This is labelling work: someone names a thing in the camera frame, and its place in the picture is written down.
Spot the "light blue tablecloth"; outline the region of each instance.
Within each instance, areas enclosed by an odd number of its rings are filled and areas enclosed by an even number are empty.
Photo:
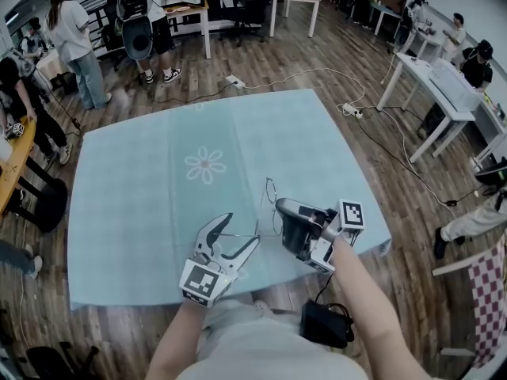
[[[198,230],[233,212],[228,233],[273,233],[265,178],[278,197],[333,207],[363,203],[355,250],[391,236],[372,191],[313,90],[251,94],[193,104],[87,133],[74,179],[68,238],[73,307],[182,300],[178,282]],[[280,229],[276,219],[276,228]],[[248,238],[220,237],[225,253]],[[313,272],[280,237],[264,237],[228,294]]]

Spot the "red checkered fabric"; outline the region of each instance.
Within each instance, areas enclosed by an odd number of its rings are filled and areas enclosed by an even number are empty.
[[[475,353],[474,367],[487,364],[500,348],[507,318],[505,293],[505,239],[501,240],[468,268],[474,296]]]

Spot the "wooden floor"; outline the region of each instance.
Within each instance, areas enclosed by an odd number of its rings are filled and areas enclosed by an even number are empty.
[[[378,102],[383,87],[379,81],[389,66],[387,45],[371,32],[351,25],[341,13],[326,3],[321,5],[313,39],[307,37],[312,5],[293,3],[291,16],[282,18],[281,7],[276,20],[274,38],[263,44],[246,38],[241,47],[227,38],[219,41],[212,34],[212,59],[204,58],[204,44],[200,36],[181,40],[173,52],[174,66],[183,74],[171,85],[150,86],[150,92],[137,84],[135,65],[125,59],[118,72],[106,60],[102,63],[107,88],[113,99],[106,110],[85,112],[78,95],[62,97],[62,103],[72,116],[78,117],[83,132],[103,127],[143,114],[181,105],[176,101],[156,103],[170,97],[183,101],[222,89],[229,74],[241,78],[248,86],[266,84],[286,78],[290,74],[315,67],[330,67],[358,78],[366,89],[365,97],[356,105],[370,106]],[[400,79],[388,105],[400,105],[414,81],[404,75]],[[469,241],[462,247],[451,245],[441,262],[433,258],[433,232],[452,219],[449,211],[440,206],[424,189],[419,180],[390,158],[360,129],[353,117],[344,117],[336,105],[356,100],[360,87],[352,80],[326,71],[303,74],[271,87],[256,90],[237,90],[227,87],[212,100],[242,94],[255,94],[283,89],[312,88],[326,106],[350,145],[364,175],[382,209],[393,237],[392,250],[386,257],[374,253],[361,256],[362,261],[395,306],[410,350],[422,366],[439,378],[457,378],[469,359],[440,357],[444,347],[471,348],[474,345],[474,326],[471,309],[471,290],[467,273],[455,273],[434,279],[431,270],[436,266],[463,259],[494,244],[500,229]],[[431,102],[418,93],[411,109],[423,117]],[[48,111],[67,132],[73,127],[62,110],[52,104]],[[406,137],[409,154],[421,144],[415,131],[419,120],[400,110],[388,110],[399,122]],[[375,109],[364,111],[363,127],[382,142],[394,155],[403,159],[402,137],[393,121]],[[75,149],[65,167],[53,165],[50,173],[61,177],[72,188],[81,140],[70,135]],[[427,152],[415,165],[429,187],[443,200],[456,199],[478,185],[467,159],[481,149],[480,139],[473,128],[466,128],[459,138],[438,158]],[[333,148],[322,148],[333,156]],[[470,196],[454,209],[456,215],[473,209],[482,201]],[[100,348],[94,370],[103,378],[124,380],[142,379],[158,340],[175,313],[175,307],[95,308],[87,307],[71,312],[67,283],[67,223],[68,215],[57,230],[41,235],[25,220],[12,215],[2,221],[0,238],[22,247],[32,244],[44,258],[44,270],[37,281],[24,279],[21,273],[0,266],[0,307],[6,310],[2,321],[16,339],[15,350],[23,356],[27,346],[58,346],[61,340],[74,345],[84,357],[90,345]],[[24,284],[25,296],[21,304]],[[310,276],[254,294],[271,307],[300,310],[309,296],[315,295],[322,278]],[[325,300],[343,301],[336,283],[324,294]],[[369,371],[363,344],[358,340],[345,350]]]

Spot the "shorts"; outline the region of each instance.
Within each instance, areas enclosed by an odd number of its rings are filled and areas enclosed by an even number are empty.
[[[171,36],[171,27],[167,18],[153,21],[151,23],[153,29],[153,48],[157,54],[165,54],[170,49],[173,49],[174,42]]]

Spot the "black shirt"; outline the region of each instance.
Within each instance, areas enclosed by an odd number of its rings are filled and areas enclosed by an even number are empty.
[[[0,93],[2,93],[0,94],[0,104],[15,120],[26,116],[25,105],[14,87],[20,80],[25,85],[32,107],[36,110],[36,113],[39,112],[42,108],[39,90],[33,85],[32,81],[19,76],[17,65],[11,58],[4,58],[0,62]]]
[[[469,47],[463,51],[465,62],[461,65],[461,71],[466,80],[475,88],[481,86],[483,82],[491,83],[493,80],[493,71],[489,63],[479,63],[477,60],[477,48]]]

